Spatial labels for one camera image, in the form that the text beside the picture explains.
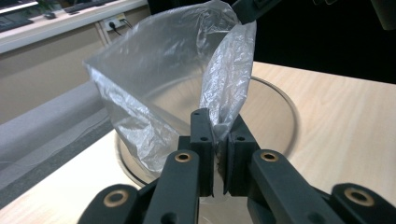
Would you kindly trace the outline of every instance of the clear plastic bag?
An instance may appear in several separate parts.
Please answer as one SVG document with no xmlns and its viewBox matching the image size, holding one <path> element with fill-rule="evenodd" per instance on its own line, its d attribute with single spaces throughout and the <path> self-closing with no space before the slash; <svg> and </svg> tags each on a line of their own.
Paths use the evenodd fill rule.
<svg viewBox="0 0 396 224">
<path fill-rule="evenodd" d="M 190 135 L 199 106 L 211 110 L 216 136 L 230 130 L 247 95 L 255 32 L 255 22 L 241 25 L 228 4 L 210 1 L 150 16 L 85 62 L 114 128 L 151 175 Z"/>
</svg>

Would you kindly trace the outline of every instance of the transparent trash bag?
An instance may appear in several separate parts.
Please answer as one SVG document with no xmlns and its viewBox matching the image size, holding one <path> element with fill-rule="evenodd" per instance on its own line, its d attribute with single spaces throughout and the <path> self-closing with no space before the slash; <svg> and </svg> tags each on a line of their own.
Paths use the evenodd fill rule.
<svg viewBox="0 0 396 224">
<path fill-rule="evenodd" d="M 255 33 L 255 22 L 241 25 L 228 4 L 210 1 L 150 16 L 85 62 L 146 172 L 159 176 L 178 137 L 190 135 L 193 110 L 209 108 L 217 138 L 231 129 L 247 97 Z"/>
</svg>

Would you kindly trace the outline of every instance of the wall socket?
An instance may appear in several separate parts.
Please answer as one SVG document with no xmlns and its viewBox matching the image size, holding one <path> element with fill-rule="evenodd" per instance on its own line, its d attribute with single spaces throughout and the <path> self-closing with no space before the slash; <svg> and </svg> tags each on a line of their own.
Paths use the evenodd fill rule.
<svg viewBox="0 0 396 224">
<path fill-rule="evenodd" d="M 110 27 L 110 25 L 109 25 L 111 22 L 113 22 L 116 25 L 116 28 L 119 28 L 119 27 L 125 25 L 125 23 L 123 21 L 121 21 L 121 20 L 124 20 L 124 19 L 125 19 L 125 15 L 123 13 L 120 13 L 118 15 L 115 15 L 115 16 L 112 16 L 110 18 L 104 19 L 103 23 L 105 24 L 106 30 L 107 31 L 111 31 L 111 30 L 113 30 Z"/>
</svg>

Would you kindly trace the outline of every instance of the computer mouse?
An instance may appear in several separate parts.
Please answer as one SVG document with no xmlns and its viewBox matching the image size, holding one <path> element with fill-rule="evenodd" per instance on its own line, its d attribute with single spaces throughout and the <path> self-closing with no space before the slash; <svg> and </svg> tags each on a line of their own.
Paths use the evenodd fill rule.
<svg viewBox="0 0 396 224">
<path fill-rule="evenodd" d="M 44 17 L 47 18 L 47 20 L 52 20 L 52 19 L 56 18 L 55 13 L 53 13 L 53 12 L 44 13 Z"/>
</svg>

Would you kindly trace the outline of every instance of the wooden table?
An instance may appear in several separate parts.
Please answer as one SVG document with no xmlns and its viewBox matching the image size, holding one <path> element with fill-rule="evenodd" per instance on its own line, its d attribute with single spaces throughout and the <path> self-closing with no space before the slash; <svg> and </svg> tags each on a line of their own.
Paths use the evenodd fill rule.
<svg viewBox="0 0 396 224">
<path fill-rule="evenodd" d="M 396 205 L 396 85 L 255 63 L 253 76 L 278 86 L 300 114 L 291 163 L 330 192 L 352 182 Z M 76 223 L 110 185 L 133 182 L 114 151 L 115 132 L 87 148 L 0 211 L 0 223 Z"/>
</svg>

